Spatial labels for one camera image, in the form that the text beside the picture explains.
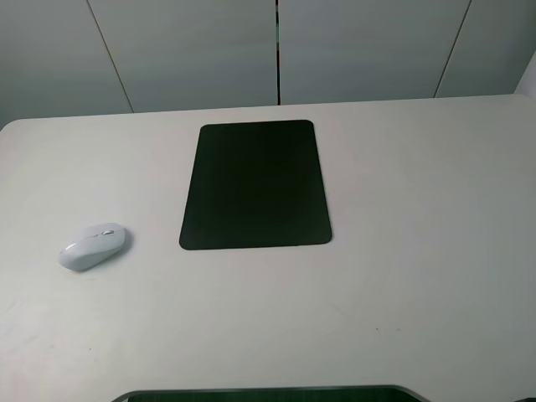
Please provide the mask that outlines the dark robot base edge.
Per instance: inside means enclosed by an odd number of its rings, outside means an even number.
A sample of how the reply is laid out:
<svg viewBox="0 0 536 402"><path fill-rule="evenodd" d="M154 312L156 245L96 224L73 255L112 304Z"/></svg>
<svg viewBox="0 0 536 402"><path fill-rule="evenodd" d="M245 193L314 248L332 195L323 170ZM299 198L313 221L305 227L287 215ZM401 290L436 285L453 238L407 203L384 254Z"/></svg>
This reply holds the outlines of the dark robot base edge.
<svg viewBox="0 0 536 402"><path fill-rule="evenodd" d="M396 385L137 390L115 401L424 401Z"/></svg>

